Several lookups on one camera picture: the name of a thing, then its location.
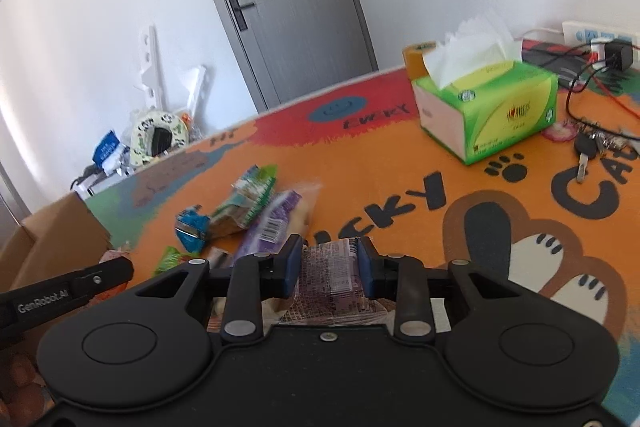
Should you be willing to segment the blue snack packet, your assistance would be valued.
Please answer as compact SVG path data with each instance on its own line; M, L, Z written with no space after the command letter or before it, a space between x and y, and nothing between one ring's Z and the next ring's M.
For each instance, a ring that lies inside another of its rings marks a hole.
M207 241L209 215L201 213L201 206L195 205L182 210L176 216L175 232L184 247L191 254L199 254Z

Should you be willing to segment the white plastic bracket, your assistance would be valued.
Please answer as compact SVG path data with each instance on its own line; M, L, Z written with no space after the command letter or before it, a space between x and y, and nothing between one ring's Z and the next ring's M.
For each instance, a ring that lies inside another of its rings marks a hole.
M198 65L174 75L166 72L154 24L145 26L139 40L140 72L134 86L142 93L143 110L171 113L186 125L191 142L201 139L201 113L205 106L208 70Z

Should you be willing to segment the black shoe rack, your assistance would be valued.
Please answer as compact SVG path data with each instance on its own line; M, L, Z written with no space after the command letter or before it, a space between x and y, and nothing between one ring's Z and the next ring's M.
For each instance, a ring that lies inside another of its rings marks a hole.
M76 192L81 199L86 200L124 181L125 178L126 176L122 169L106 174L95 165L91 165L70 184L70 191Z

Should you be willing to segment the clear nut bar packet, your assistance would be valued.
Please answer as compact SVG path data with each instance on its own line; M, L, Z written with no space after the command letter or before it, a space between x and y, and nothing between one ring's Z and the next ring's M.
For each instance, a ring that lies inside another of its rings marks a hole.
M210 248L204 258L208 261L211 270L229 268L233 260L232 254L218 247Z

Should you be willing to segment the purple checkered snack packet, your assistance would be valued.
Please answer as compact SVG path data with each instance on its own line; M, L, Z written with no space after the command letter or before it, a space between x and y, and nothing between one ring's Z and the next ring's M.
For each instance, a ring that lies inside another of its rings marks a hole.
M280 322L288 325L345 326L385 323L395 312L387 300L364 295L355 239L308 247L300 262L295 293Z

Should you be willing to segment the blue plastic bag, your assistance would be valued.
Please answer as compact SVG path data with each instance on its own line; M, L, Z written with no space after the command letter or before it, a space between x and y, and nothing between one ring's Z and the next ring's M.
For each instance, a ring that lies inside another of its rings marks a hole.
M113 130L107 132L92 155L93 164L106 174L113 173L120 161L124 146Z

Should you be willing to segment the key bunch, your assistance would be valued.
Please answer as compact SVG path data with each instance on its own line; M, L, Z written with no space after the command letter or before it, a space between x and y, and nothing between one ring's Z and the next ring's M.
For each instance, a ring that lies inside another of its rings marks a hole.
M555 143L572 143L578 158L576 182L585 182L590 161L605 158L608 152L639 152L639 141L629 131L608 132L600 124L564 119L552 124L542 135Z

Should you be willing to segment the green tissue box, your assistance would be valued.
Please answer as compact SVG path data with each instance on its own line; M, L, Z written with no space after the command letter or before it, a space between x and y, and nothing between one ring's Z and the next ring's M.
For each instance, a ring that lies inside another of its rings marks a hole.
M466 165L554 124L558 75L523 60L523 43L494 12L465 20L424 56L411 81L420 124Z

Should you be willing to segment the green biscuit packet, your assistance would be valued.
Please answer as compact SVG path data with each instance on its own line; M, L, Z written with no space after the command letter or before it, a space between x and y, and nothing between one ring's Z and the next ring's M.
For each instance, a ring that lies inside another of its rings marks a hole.
M247 230L270 202L277 181L274 164L248 168L233 184L228 198L210 215L211 239Z

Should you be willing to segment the colourful cartoon table mat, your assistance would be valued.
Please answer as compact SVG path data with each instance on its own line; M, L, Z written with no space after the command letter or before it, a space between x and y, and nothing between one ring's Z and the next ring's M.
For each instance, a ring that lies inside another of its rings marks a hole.
M421 128L401 69L236 124L89 199L138 281L177 242L186 207L214 209L250 166L319 187L310 243L367 235L426 265L470 258L602 322L620 342L606 407L639 421L639 156L594 158L582 182L564 132L465 166Z

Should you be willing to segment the purple bread roll packet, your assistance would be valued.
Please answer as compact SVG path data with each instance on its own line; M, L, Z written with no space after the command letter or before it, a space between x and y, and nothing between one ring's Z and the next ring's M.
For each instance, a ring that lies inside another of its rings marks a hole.
M319 181L312 181L274 194L244 235L233 262L247 256L277 254L292 234L305 237L321 189Z

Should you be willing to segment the orange cracker packet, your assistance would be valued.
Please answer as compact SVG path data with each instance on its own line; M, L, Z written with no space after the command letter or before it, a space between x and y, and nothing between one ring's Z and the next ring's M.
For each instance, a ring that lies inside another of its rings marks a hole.
M36 345L29 340L1 351L2 426L31 426L54 406L35 354Z

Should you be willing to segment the cardboard box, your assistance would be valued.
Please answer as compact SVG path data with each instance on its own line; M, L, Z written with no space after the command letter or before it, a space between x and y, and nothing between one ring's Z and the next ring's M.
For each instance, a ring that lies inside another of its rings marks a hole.
M1 289L12 291L90 267L112 247L111 235L77 193L26 218L1 249Z

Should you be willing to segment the white power strip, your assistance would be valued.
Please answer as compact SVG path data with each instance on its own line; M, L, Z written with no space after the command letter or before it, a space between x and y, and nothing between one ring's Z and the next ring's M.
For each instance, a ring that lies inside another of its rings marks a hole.
M634 65L639 64L639 31L611 25L566 20L561 24L564 42L570 48L578 44L590 44L592 40L622 39L634 46Z

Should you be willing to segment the yellow tape roll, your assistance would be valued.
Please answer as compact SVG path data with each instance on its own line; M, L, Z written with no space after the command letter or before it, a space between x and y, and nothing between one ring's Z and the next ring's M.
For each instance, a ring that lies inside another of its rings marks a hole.
M436 41L427 41L406 46L402 50L405 69L410 81L426 77L428 75L424 62L424 56L436 49Z

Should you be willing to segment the black power adapter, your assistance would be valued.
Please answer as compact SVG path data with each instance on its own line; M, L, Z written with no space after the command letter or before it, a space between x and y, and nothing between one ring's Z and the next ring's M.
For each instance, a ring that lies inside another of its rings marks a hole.
M604 60L608 68L626 72L634 64L634 45L625 40L611 40L604 45Z

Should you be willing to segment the small green candy packet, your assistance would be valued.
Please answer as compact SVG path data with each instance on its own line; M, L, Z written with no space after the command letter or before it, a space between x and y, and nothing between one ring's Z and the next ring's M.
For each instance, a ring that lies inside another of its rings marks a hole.
M160 260L158 260L153 274L157 277L157 275L174 269L177 265L188 262L190 259L191 256L189 254L179 251L176 247L168 246L160 256Z

